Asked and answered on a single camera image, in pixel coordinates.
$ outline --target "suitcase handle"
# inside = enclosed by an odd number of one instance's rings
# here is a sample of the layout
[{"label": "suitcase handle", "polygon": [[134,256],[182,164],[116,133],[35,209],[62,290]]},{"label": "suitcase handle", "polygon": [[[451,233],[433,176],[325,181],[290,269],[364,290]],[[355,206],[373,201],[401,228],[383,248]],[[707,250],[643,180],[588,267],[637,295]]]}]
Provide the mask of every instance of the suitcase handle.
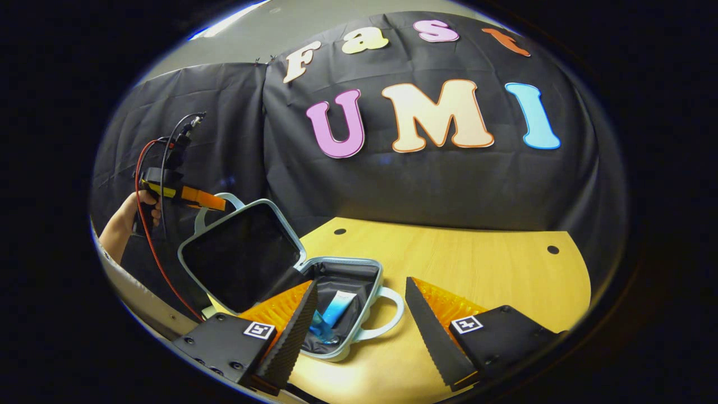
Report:
[{"label": "suitcase handle", "polygon": [[359,332],[357,332],[356,336],[354,337],[354,341],[362,341],[364,339],[372,339],[376,338],[377,336],[380,336],[381,334],[386,333],[387,331],[391,330],[398,322],[401,320],[401,316],[404,314],[404,300],[401,298],[401,295],[399,295],[397,292],[393,291],[392,289],[380,287],[379,290],[376,293],[377,296],[383,296],[385,298],[390,298],[391,300],[394,300],[394,303],[396,303],[396,314],[394,315],[394,318],[391,319],[385,326],[379,327],[377,329],[373,330],[365,330],[362,328],[359,328]]},{"label": "suitcase handle", "polygon": [[[244,207],[244,203],[242,203],[239,198],[229,192],[220,192],[215,194],[215,196],[230,201],[234,205],[234,209],[236,210],[239,210]],[[207,214],[207,210],[209,209],[207,209],[206,206],[203,206],[200,209],[200,212],[197,214],[197,217],[195,217],[195,234],[199,234],[206,230],[207,224],[205,223],[205,215]]]}]

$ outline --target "black fabric backdrop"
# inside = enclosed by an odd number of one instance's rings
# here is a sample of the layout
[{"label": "black fabric backdrop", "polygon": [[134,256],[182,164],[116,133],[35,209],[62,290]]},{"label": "black fabric backdrop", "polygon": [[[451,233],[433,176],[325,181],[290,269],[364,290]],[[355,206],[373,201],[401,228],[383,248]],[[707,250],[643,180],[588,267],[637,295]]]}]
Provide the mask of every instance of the black fabric backdrop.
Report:
[{"label": "black fabric backdrop", "polygon": [[[423,19],[446,22],[460,38],[422,40],[412,24]],[[369,26],[380,28],[389,45],[343,53],[344,35]],[[203,65],[147,81],[120,105],[98,151],[90,202],[98,231],[132,192],[131,172],[141,148],[167,136],[184,115],[207,111],[180,170],[185,180],[211,193],[234,193],[245,202],[270,198],[300,236],[335,216],[474,229],[567,230],[595,290],[616,263],[626,237],[627,191],[615,133],[592,95],[552,56],[505,32],[531,53],[529,58],[518,55],[482,28],[497,29],[451,14],[382,14],[297,43],[268,66]],[[282,83],[286,55],[315,40],[322,46],[307,71]],[[427,139],[421,151],[394,152],[396,119],[382,89],[413,83],[438,101],[442,84],[453,78],[477,84],[477,101],[494,145],[462,149],[446,142],[436,147]],[[510,82],[541,91],[561,140],[559,149],[524,144],[523,112],[503,87]],[[358,105],[365,143],[352,157],[332,159],[319,148],[305,113],[328,101],[332,133],[337,140],[346,138],[343,110],[334,98],[353,88],[362,93]],[[427,138],[421,128],[419,134]],[[146,163],[158,164],[160,154],[159,148],[154,150]],[[158,243],[170,279],[190,296],[190,304],[203,308],[209,305],[206,296],[176,258],[179,243],[192,233],[195,214],[192,209],[168,210],[172,238]],[[157,271],[144,239],[132,238],[122,265],[187,313]]]}]

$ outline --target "wooden table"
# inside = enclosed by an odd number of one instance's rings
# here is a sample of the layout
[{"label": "wooden table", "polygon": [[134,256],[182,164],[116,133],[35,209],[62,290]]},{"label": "wooden table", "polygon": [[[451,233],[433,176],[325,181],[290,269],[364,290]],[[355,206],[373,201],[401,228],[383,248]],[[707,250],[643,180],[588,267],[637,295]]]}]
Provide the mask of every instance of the wooden table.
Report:
[{"label": "wooden table", "polygon": [[[336,235],[336,229],[346,232]],[[402,296],[406,277],[413,276],[487,309],[509,304],[554,332],[570,329],[589,306],[586,265],[565,231],[475,231],[335,218],[302,237],[302,244],[309,258],[381,262],[384,285]],[[389,299],[380,298],[363,328],[378,328],[395,312]],[[464,391],[444,385],[408,307],[393,329],[353,344],[341,362],[300,354],[289,381],[332,404],[435,403]]]}]

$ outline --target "blue letter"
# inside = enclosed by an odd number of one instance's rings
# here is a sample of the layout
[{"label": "blue letter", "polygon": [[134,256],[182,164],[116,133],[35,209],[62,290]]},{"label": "blue letter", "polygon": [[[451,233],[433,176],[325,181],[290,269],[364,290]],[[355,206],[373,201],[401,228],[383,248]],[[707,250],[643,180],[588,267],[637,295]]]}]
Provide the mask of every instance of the blue letter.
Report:
[{"label": "blue letter", "polygon": [[539,98],[539,89],[522,83],[508,83],[505,87],[506,91],[516,96],[526,118],[528,131],[523,136],[523,142],[534,149],[558,149],[561,140],[551,130],[549,118]]}]

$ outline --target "open suitcase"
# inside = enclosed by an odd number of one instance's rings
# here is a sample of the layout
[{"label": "open suitcase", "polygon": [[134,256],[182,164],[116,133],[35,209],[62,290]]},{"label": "open suitcase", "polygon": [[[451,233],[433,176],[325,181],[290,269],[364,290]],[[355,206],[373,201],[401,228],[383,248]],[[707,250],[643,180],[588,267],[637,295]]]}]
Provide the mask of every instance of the open suitcase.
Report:
[{"label": "open suitcase", "polygon": [[[296,285],[317,282],[317,310],[324,310],[337,290],[356,293],[333,327],[339,342],[322,344],[308,332],[302,353],[338,362],[349,354],[350,345],[372,339],[392,329],[404,314],[404,301],[382,286],[383,268],[375,260],[344,257],[315,257],[307,252],[279,208],[268,199],[244,205],[230,193],[216,196],[230,201],[235,211],[207,225],[207,208],[195,219],[195,233],[177,251],[182,266],[222,308],[237,316],[274,295]],[[361,325],[379,296],[396,303],[396,315],[378,329]]]}]

